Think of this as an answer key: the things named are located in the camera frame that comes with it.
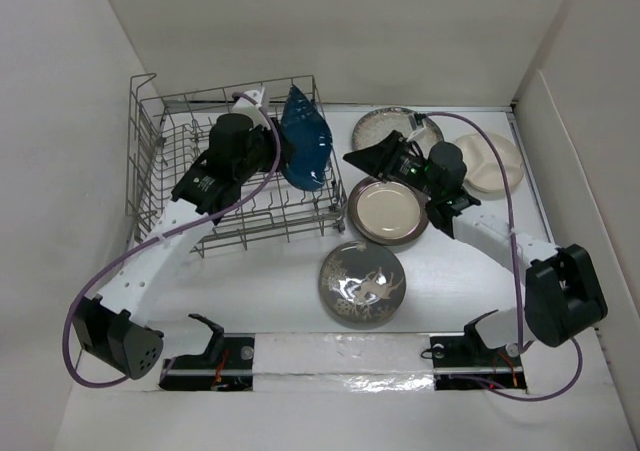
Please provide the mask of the blue leaf shaped plate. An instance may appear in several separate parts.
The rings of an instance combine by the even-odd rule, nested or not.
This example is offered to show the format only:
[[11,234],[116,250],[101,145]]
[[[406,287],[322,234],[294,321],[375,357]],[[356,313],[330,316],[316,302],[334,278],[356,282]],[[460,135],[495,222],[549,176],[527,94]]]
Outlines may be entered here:
[[283,137],[295,148],[282,170],[285,179],[303,191],[325,183],[325,167],[333,149],[331,130],[314,103],[295,85],[289,90],[281,116]]

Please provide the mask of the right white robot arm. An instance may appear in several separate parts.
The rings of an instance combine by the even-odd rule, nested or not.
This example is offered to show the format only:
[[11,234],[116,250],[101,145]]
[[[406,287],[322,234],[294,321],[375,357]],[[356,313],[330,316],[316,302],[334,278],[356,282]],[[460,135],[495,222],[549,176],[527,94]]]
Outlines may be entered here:
[[381,181],[403,184],[427,196],[430,223],[450,238],[468,244],[510,271],[516,304],[490,311],[464,328],[462,352],[484,364],[498,348],[539,341],[558,347],[608,314],[589,253],[573,244],[560,247],[515,230],[512,219],[490,213],[463,186],[466,166],[461,150],[449,142],[422,155],[400,132],[344,155],[344,160]]

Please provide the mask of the cream plate brown rim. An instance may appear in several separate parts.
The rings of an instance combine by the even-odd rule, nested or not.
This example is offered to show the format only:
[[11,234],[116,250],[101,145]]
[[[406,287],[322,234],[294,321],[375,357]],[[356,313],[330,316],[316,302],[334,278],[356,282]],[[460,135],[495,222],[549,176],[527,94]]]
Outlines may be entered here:
[[424,203],[409,187],[370,177],[353,188],[347,210],[364,237],[385,246],[409,244],[429,225]]

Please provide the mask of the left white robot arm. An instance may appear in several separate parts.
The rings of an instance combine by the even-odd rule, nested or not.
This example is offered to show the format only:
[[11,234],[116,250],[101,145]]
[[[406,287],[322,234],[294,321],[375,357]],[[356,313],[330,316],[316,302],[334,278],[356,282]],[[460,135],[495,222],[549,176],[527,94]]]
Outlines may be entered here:
[[76,383],[102,386],[77,372],[70,353],[72,336],[83,351],[120,372],[124,380],[137,380],[150,371],[163,350],[163,333],[148,325],[163,282],[222,218],[264,189],[284,150],[281,134],[262,107],[218,117],[208,149],[174,187],[149,238],[105,266],[71,303],[61,348]]

